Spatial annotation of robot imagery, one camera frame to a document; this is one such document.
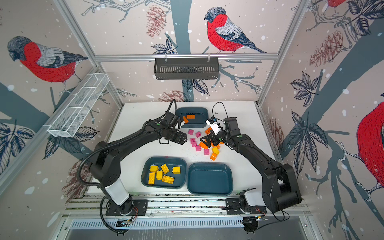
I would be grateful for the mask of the yellow long lego brick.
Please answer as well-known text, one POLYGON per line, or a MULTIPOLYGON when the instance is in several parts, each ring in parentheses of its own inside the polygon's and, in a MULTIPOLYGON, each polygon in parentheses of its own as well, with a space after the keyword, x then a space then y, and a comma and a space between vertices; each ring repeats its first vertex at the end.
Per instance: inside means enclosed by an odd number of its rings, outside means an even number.
POLYGON ((167 183, 167 184, 171 184, 171 185, 174 183, 174 180, 175 180, 174 177, 170 177, 170 176, 166 176, 166 175, 164 175, 162 178, 162 182, 167 183))
POLYGON ((155 181, 156 181, 156 173, 155 172, 150 172, 149 173, 148 185, 154 185, 155 181))

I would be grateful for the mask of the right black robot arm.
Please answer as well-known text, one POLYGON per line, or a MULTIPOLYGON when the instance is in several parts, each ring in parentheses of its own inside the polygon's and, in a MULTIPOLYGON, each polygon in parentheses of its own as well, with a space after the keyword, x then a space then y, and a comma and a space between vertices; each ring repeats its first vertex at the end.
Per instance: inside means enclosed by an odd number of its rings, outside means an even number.
POLYGON ((261 198, 272 213, 302 202, 293 167, 272 159, 248 135, 242 134, 236 117, 225 118, 224 127, 220 126, 215 117, 209 118, 206 123, 211 129, 207 136, 200 138, 201 143, 208 148, 223 143, 245 157, 262 177, 262 187, 257 199, 261 198))

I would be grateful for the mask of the yellow tall lego brick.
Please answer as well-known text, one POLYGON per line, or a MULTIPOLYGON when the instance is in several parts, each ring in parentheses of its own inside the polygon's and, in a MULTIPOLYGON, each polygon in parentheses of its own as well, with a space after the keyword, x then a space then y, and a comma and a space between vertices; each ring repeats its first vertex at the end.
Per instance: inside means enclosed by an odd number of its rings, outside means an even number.
POLYGON ((163 176, 164 176, 163 171, 157 171, 157 172, 156 172, 156 179, 157 179, 158 181, 162 181, 163 176))

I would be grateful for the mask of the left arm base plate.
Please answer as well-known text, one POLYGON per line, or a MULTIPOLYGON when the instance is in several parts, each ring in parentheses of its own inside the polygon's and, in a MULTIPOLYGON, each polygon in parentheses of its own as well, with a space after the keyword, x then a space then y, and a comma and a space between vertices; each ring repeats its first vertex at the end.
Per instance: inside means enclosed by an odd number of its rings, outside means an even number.
POLYGON ((148 200, 130 200, 121 206, 115 204, 112 200, 107 202, 106 216, 145 216, 148 208, 148 200))

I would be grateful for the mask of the yellow square lego brick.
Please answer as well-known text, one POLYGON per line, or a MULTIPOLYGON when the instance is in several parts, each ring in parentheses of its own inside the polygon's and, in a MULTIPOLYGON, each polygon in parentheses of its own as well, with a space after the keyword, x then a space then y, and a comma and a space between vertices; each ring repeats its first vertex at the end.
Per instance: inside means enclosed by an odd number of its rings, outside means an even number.
POLYGON ((173 167, 173 174, 174 175, 179 175, 180 173, 181 173, 181 167, 180 166, 173 167))

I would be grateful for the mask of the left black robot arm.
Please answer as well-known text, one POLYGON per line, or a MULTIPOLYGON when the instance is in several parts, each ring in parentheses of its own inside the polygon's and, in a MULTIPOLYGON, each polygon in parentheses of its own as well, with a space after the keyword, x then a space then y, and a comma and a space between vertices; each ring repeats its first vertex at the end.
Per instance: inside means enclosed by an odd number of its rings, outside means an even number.
POLYGON ((183 145, 187 142, 187 134, 180 131, 182 121, 170 112, 177 106, 172 100, 163 115, 146 121, 135 133, 120 140, 98 143, 96 149, 85 157, 77 170, 78 182, 84 186, 96 186, 117 206, 120 215, 128 215, 133 209, 133 199, 121 180, 121 161, 142 146, 166 140, 183 145))

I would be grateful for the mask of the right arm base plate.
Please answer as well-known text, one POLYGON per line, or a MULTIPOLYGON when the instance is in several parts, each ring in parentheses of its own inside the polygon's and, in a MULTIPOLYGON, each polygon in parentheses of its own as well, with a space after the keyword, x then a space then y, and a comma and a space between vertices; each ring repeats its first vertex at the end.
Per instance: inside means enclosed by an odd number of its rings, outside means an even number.
POLYGON ((222 208, 228 215, 265 215, 267 209, 264 206, 249 206, 239 199, 225 199, 225 206, 222 208))

